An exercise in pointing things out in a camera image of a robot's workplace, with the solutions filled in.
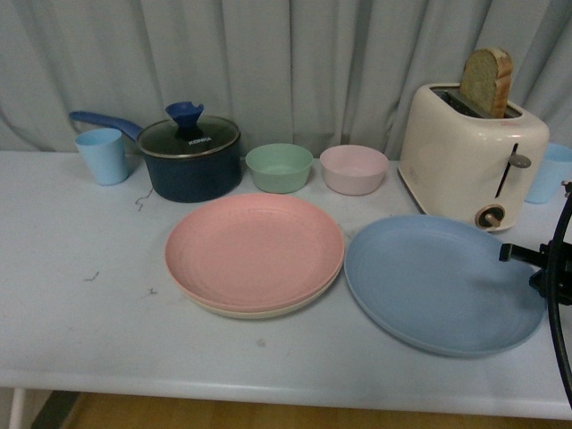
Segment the blue lid knob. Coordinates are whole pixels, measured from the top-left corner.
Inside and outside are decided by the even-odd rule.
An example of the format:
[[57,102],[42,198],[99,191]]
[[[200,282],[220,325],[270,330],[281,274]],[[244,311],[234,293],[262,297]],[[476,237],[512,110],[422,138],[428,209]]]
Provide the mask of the blue lid knob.
[[168,105],[164,109],[181,128],[193,128],[197,125],[198,117],[203,113],[203,105],[193,105],[190,101],[181,101]]

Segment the pot lid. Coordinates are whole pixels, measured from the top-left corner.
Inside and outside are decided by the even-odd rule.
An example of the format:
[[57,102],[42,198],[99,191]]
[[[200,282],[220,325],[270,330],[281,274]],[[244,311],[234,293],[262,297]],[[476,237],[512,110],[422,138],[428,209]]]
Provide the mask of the pot lid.
[[[177,116],[172,108],[185,108],[188,114]],[[137,138],[147,155],[162,158],[192,158],[223,150],[235,143],[240,132],[231,121],[218,116],[200,116],[203,106],[176,103],[165,109],[173,118],[146,127]]]

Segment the toaster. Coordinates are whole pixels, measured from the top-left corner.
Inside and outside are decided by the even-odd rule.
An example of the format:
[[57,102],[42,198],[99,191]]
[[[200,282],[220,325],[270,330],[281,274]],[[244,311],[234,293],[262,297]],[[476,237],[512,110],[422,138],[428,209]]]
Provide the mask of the toaster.
[[398,165],[419,208],[499,231],[514,225],[548,146],[546,124],[511,103],[493,119],[458,91],[430,84],[413,98]]

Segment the pink plate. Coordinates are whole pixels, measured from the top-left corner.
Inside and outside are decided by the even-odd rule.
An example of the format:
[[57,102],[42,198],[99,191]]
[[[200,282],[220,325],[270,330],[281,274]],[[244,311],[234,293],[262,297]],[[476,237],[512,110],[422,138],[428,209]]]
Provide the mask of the pink plate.
[[244,194],[211,201],[183,218],[165,246],[173,279],[221,315],[257,318],[296,310],[341,269],[336,222],[299,198]]

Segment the green bowl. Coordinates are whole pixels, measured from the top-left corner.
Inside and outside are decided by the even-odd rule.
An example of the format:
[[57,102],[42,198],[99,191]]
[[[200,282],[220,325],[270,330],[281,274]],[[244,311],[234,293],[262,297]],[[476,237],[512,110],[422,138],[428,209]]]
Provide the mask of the green bowl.
[[273,143],[252,149],[247,166],[257,188],[273,194],[288,194],[304,187],[314,157],[302,146]]

